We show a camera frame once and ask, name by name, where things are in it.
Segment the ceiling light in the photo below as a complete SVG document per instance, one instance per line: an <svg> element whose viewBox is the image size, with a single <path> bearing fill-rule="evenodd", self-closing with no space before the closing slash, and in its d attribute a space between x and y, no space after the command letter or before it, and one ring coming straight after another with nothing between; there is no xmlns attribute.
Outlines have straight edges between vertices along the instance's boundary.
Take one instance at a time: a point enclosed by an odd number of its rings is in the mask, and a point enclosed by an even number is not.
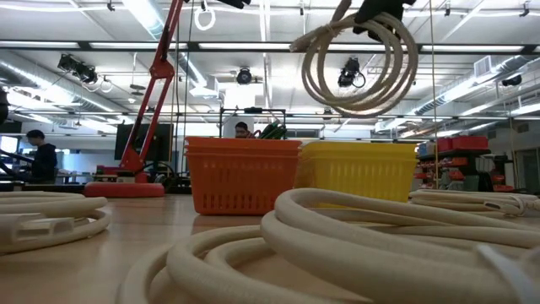
<svg viewBox="0 0 540 304"><path fill-rule="evenodd" d="M491 125L494 125L495 122L490 122L490 123L485 123L485 124L481 124L479 126L476 126L476 127L473 127L473 128L470 128L469 131L478 131L478 130L481 130L483 128L486 128L486 127L489 127Z"/></svg>
<svg viewBox="0 0 540 304"><path fill-rule="evenodd" d="M472 108L470 110L464 111L461 115L462 116L468 116L468 115L483 111L483 110L485 110L487 108L489 108L489 106L487 106L487 105L475 106L474 108Z"/></svg>
<svg viewBox="0 0 540 304"><path fill-rule="evenodd" d="M329 51L368 51L368 52L383 52L385 51L385 46L381 44L340 44L332 43L329 47ZM407 46L402 45L404 51L407 50Z"/></svg>
<svg viewBox="0 0 540 304"><path fill-rule="evenodd" d="M103 122L97 122L93 120L82 120L81 125L104 133L116 133L117 131L115 127L112 127Z"/></svg>
<svg viewBox="0 0 540 304"><path fill-rule="evenodd" d="M60 41L0 41L0 47L28 47L28 48L79 48L77 42Z"/></svg>
<svg viewBox="0 0 540 304"><path fill-rule="evenodd" d="M158 48L158 42L90 42L90 46L96 49L143 49L143 50L155 50ZM171 42L169 45L170 50L176 49L176 42ZM179 43L178 49L186 50L187 43Z"/></svg>
<svg viewBox="0 0 540 304"><path fill-rule="evenodd" d="M438 132L437 133L437 137L446 137L446 136L452 136L454 134L458 134L459 132L461 132L463 130L447 130L447 131L441 131L441 132Z"/></svg>
<svg viewBox="0 0 540 304"><path fill-rule="evenodd" d="M148 49L155 50L158 42L90 42L92 48L99 49Z"/></svg>
<svg viewBox="0 0 540 304"><path fill-rule="evenodd" d="M462 120L507 120L507 117L459 117Z"/></svg>
<svg viewBox="0 0 540 304"><path fill-rule="evenodd" d="M151 0L122 0L122 2L144 29L158 40L165 26L161 8Z"/></svg>
<svg viewBox="0 0 540 304"><path fill-rule="evenodd" d="M522 106L521 108L517 110L512 111L512 116L514 115L521 115L521 114L527 114L534 111L540 111L540 103L529 105L529 106Z"/></svg>
<svg viewBox="0 0 540 304"><path fill-rule="evenodd" d="M514 120L519 120L519 121L539 121L540 117L515 117Z"/></svg>
<svg viewBox="0 0 540 304"><path fill-rule="evenodd" d="M52 120L50 120L47 117L43 117L41 115L36 115L36 114L29 114L28 116L21 115L21 114L17 114L17 115L20 116L20 117L28 118L28 119L33 119L33 120L35 120L37 122L52 123Z"/></svg>
<svg viewBox="0 0 540 304"><path fill-rule="evenodd" d="M422 46L423 52L520 52L524 46Z"/></svg>
<svg viewBox="0 0 540 304"><path fill-rule="evenodd" d="M199 43L202 50L289 50L287 43Z"/></svg>

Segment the fluorescent light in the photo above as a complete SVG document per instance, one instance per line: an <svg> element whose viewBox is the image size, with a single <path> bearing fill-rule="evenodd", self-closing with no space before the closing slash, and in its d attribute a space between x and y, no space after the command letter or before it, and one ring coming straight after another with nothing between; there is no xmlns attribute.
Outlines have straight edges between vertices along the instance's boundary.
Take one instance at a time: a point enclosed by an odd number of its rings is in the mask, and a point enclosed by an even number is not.
<svg viewBox="0 0 540 304"><path fill-rule="evenodd" d="M322 123L316 123L316 124L304 124L304 123L288 123L287 128L288 129L298 129L298 130L304 130L304 129L320 129L323 126L325 126ZM341 126L340 124L327 124L325 129L326 130L333 130ZM362 125L362 124L347 124L344 125L341 130L374 130L374 125Z"/></svg>
<svg viewBox="0 0 540 304"><path fill-rule="evenodd" d="M447 131L441 131L441 132L438 132L437 133L437 137L446 137L446 136L451 136L451 135L454 135L454 134L457 134L459 132L461 132L463 130L447 130Z"/></svg>
<svg viewBox="0 0 540 304"><path fill-rule="evenodd" d="M539 121L540 117L515 117L514 120L519 120L519 121Z"/></svg>
<svg viewBox="0 0 540 304"><path fill-rule="evenodd" d="M540 103L529 105L529 106L522 106L521 108L517 110L512 111L512 116L514 115L521 115L521 114L527 114L534 111L540 111Z"/></svg>
<svg viewBox="0 0 540 304"><path fill-rule="evenodd" d="M157 7L155 2L150 0L122 0L122 2L144 29L155 40L158 40L165 22L161 15L161 9Z"/></svg>
<svg viewBox="0 0 540 304"><path fill-rule="evenodd" d="M287 43L199 43L203 50L289 50Z"/></svg>
<svg viewBox="0 0 540 304"><path fill-rule="evenodd" d="M423 52L520 52L524 46L422 46Z"/></svg>
<svg viewBox="0 0 540 304"><path fill-rule="evenodd" d="M486 128L486 127L489 127L491 125L494 125L495 122L490 122L490 123L485 123L485 124L481 124L479 126L476 126L476 127L473 127L473 128L470 128L469 131L478 131L478 130L481 130L483 128Z"/></svg>
<svg viewBox="0 0 540 304"><path fill-rule="evenodd" d="M22 115L22 114L16 114L16 115L20 116L20 117L23 117L23 118L28 118L28 119L35 120L37 122L52 123L52 120L50 120L47 117L43 117L41 115L36 115L36 114L29 114L28 116L27 115Z"/></svg>
<svg viewBox="0 0 540 304"><path fill-rule="evenodd" d="M216 92L211 89L204 88L202 86L196 86L195 88L191 89L189 93L195 97L206 97L206 96L218 96L219 92Z"/></svg>
<svg viewBox="0 0 540 304"><path fill-rule="evenodd" d="M116 117L117 119L112 119L112 118L107 118L107 122L108 123L113 123L113 124L122 124L123 122L126 123L126 124L133 124L134 121L127 117L127 116L117 116Z"/></svg>
<svg viewBox="0 0 540 304"><path fill-rule="evenodd" d="M77 42L60 41L0 41L0 47L79 48Z"/></svg>
<svg viewBox="0 0 540 304"><path fill-rule="evenodd" d="M82 120L81 124L87 128L92 128L104 133L116 133L116 128L103 122L97 122L93 120Z"/></svg>
<svg viewBox="0 0 540 304"><path fill-rule="evenodd" d="M508 120L507 117L460 117L462 120Z"/></svg>
<svg viewBox="0 0 540 304"><path fill-rule="evenodd" d="M468 115L483 111L483 110L485 110L487 108L489 108L489 106L487 106L487 105L475 106L474 108L472 108L470 110L464 111L461 115L462 116L468 116Z"/></svg>
<svg viewBox="0 0 540 304"><path fill-rule="evenodd" d="M90 46L99 49L144 49L155 50L158 47L158 42L90 42ZM187 49L186 43L179 43L178 48L181 50ZM176 43L172 42L169 49L176 49Z"/></svg>
<svg viewBox="0 0 540 304"><path fill-rule="evenodd" d="M407 46L402 45L404 51L407 50ZM382 44L339 44L333 43L328 47L329 51L368 51L368 52L383 52L386 50Z"/></svg>

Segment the computer monitor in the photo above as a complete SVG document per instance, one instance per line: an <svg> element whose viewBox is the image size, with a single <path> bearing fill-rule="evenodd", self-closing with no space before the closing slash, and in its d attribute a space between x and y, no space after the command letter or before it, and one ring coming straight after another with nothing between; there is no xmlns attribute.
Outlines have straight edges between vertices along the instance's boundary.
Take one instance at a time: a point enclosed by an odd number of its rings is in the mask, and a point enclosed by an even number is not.
<svg viewBox="0 0 540 304"><path fill-rule="evenodd" d="M129 134L133 125L118 125L116 132L115 160L121 160L126 148ZM149 130L148 124L142 124L138 129L138 136L134 142L134 148L137 152L141 151L144 143L144 137ZM146 161L170 161L171 143L173 127L169 123L158 124L154 131L154 138L150 143L150 148L146 154Z"/></svg>

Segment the man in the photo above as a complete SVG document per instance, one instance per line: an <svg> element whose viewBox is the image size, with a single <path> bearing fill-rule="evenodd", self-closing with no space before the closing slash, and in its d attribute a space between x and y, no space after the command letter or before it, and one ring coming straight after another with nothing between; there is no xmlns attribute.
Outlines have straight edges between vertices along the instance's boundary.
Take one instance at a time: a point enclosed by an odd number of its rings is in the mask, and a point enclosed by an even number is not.
<svg viewBox="0 0 540 304"><path fill-rule="evenodd" d="M251 136L250 130L247 129L245 122L238 122L235 126L236 138L249 138Z"/></svg>
<svg viewBox="0 0 540 304"><path fill-rule="evenodd" d="M32 177L38 181L54 183L57 167L56 146L45 142L45 134L40 130L32 130L26 134L28 142L37 147L32 161Z"/></svg>

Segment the coiled white tube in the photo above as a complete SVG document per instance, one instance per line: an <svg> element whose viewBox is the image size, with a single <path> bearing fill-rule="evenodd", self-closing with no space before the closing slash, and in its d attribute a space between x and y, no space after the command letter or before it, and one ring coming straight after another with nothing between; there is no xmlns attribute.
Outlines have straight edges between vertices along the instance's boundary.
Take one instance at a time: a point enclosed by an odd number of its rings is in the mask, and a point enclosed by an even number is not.
<svg viewBox="0 0 540 304"><path fill-rule="evenodd" d="M468 212L497 211L507 215L540 215L540 199L519 193L475 193L448 190L418 190L409 194L411 203Z"/></svg>
<svg viewBox="0 0 540 304"><path fill-rule="evenodd" d="M307 209L316 203L354 209ZM370 219L393 221L384 232L418 228L421 236L457 242L487 242L519 247L540 246L540 230L462 212L361 198L320 189L290 190L279 196L275 211L257 226L206 231L171 249L159 248L137 263L122 285L117 303L150 303L152 278L166 268L191 296L207 303L350 303L270 285L237 272L238 263L275 252L311 274L376 303L524 303L511 284L474 249L456 249L351 225ZM401 226L418 220L418 225ZM200 255L209 251L204 260ZM540 271L521 254L517 272L540 287ZM540 299L539 295L529 295Z"/></svg>
<svg viewBox="0 0 540 304"><path fill-rule="evenodd" d="M355 24L354 14L342 19L350 3L350 0L342 0L330 24L303 35L291 44L290 49L292 52L305 52L302 81L305 90L313 99L323 105L331 106L346 117L370 118L390 111L407 94L416 77L419 55L414 39L407 28L390 14L380 14L363 24ZM390 25L395 29L396 34L381 24ZM332 39L340 32L357 26L372 31L381 38L386 50L385 65L379 78L367 90L360 92L355 90L354 95L349 96L336 96L328 88L324 77L327 51ZM397 35L402 37L406 50ZM404 60L405 51L408 52L407 61ZM311 65L316 54L318 55L317 82L311 72Z"/></svg>
<svg viewBox="0 0 540 304"><path fill-rule="evenodd" d="M72 231L28 241L0 244L0 254L51 247L84 239L102 232L110 223L108 214L97 210L106 198L85 198L81 194L47 192L0 193L1 214L42 214L46 218L92 219L79 221Z"/></svg>

